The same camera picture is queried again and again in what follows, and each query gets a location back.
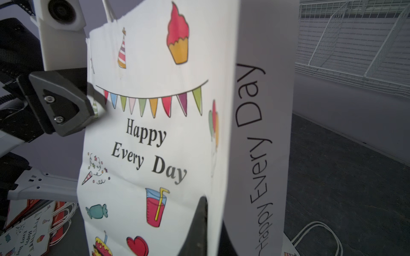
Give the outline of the white party paper bag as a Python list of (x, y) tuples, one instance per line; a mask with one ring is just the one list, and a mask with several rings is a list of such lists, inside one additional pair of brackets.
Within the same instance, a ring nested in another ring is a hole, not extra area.
[(294, 237), (283, 235), (282, 256), (343, 256), (344, 246), (331, 227), (321, 221), (306, 224)]

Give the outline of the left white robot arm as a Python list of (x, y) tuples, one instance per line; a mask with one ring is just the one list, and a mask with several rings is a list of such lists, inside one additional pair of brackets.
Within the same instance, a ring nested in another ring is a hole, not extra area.
[(46, 71), (39, 40), (16, 18), (1, 21), (1, 222), (5, 203), (76, 203), (76, 180), (33, 168), (13, 150), (43, 134), (82, 131), (94, 116), (86, 68)]

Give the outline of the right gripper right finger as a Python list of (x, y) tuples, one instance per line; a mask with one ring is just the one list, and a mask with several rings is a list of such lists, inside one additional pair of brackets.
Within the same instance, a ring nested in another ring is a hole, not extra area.
[(237, 256), (237, 253), (228, 235), (225, 223), (222, 223), (218, 256)]

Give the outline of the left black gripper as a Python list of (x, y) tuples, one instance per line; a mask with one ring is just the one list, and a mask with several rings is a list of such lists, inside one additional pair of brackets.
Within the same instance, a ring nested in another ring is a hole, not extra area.
[(25, 142), (77, 133), (95, 116), (87, 71), (45, 71), (40, 41), (16, 18), (1, 21), (1, 83), (1, 131)]

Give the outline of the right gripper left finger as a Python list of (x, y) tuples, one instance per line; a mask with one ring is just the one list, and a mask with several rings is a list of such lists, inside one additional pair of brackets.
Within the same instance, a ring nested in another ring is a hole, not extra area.
[(207, 255), (208, 202), (205, 196), (199, 199), (193, 220), (178, 256)]

